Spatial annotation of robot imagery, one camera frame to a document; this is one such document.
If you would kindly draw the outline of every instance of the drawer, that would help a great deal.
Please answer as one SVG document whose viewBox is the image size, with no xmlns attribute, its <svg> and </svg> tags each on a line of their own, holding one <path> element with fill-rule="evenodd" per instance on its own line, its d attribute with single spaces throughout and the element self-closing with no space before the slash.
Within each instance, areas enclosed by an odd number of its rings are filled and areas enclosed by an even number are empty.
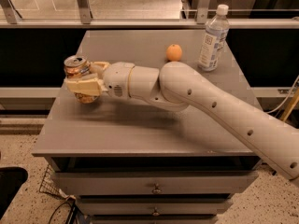
<svg viewBox="0 0 299 224">
<path fill-rule="evenodd" d="M 56 173 L 56 186 L 69 195 L 159 195 L 240 193 L 257 177 L 240 172 Z"/>
<path fill-rule="evenodd" d="M 215 224 L 215 216 L 92 217 L 91 224 Z"/>
<path fill-rule="evenodd" d="M 199 198 L 101 198 L 78 199 L 76 205 L 85 215 L 217 215 L 231 205 L 230 200 Z"/>
</svg>

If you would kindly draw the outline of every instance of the bottle label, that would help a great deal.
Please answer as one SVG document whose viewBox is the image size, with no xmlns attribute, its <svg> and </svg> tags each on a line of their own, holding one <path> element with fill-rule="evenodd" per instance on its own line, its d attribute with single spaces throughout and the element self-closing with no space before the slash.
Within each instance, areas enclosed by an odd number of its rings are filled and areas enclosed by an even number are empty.
<svg viewBox="0 0 299 224">
<path fill-rule="evenodd" d="M 205 68 L 214 69 L 217 66 L 217 60 L 224 47 L 227 30 L 206 31 L 204 42 L 199 56 L 199 63 Z"/>
</svg>

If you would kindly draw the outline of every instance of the orange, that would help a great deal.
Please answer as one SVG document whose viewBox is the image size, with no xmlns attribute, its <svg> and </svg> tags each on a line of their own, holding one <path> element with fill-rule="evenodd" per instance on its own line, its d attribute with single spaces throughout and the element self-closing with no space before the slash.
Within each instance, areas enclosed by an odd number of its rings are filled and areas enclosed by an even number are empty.
<svg viewBox="0 0 299 224">
<path fill-rule="evenodd" d="M 171 44 L 166 50 L 166 57 L 170 62 L 178 62 L 183 51 L 178 44 Z"/>
</svg>

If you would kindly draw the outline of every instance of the white cable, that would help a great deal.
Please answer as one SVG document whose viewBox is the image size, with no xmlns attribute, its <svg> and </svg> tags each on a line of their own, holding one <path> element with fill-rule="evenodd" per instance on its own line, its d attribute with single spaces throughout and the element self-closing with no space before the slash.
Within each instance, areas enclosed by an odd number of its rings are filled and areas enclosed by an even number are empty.
<svg viewBox="0 0 299 224">
<path fill-rule="evenodd" d="M 290 97 L 290 95 L 291 95 L 291 93 L 292 93 L 292 90 L 295 88 L 296 83 L 298 82 L 298 80 L 299 80 L 299 76 L 298 76 L 297 79 L 293 82 L 292 87 L 291 87 L 291 89 L 289 90 L 289 93 L 288 93 L 287 97 L 281 102 L 281 104 L 280 104 L 279 106 L 277 106 L 275 109 L 273 109 L 273 110 L 271 110 L 271 111 L 267 111 L 267 112 L 265 112 L 265 113 L 267 113 L 267 114 L 271 114 L 271 113 L 277 111 L 278 109 L 280 109 L 280 108 L 285 104 L 285 102 L 287 101 L 287 99 Z"/>
</svg>

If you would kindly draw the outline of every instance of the wire basket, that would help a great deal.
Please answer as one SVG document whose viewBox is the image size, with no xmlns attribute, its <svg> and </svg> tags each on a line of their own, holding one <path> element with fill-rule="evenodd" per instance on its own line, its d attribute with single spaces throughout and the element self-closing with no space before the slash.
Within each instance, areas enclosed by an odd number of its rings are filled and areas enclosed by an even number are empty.
<svg viewBox="0 0 299 224">
<path fill-rule="evenodd" d="M 40 184 L 39 192 L 46 193 L 55 199 L 62 200 L 62 199 L 64 199 L 62 193 L 60 192 L 60 190 L 58 188 L 55 187 L 55 184 L 53 183 L 52 179 L 50 178 L 50 176 L 51 176 L 51 174 L 53 174 L 53 172 L 54 172 L 54 170 L 48 165 L 46 172 L 43 176 L 43 180 Z"/>
</svg>

